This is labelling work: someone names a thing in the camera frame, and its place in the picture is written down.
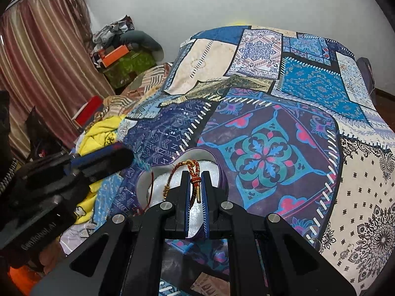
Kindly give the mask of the orange sleeve forearm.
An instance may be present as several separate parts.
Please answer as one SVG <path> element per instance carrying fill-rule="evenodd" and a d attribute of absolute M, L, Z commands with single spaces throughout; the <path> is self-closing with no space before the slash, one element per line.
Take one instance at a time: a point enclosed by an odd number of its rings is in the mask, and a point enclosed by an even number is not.
<path fill-rule="evenodd" d="M 33 287 L 41 280 L 41 275 L 27 265 L 18 269 L 10 267 L 8 275 L 14 285 L 26 296 L 31 293 Z"/>

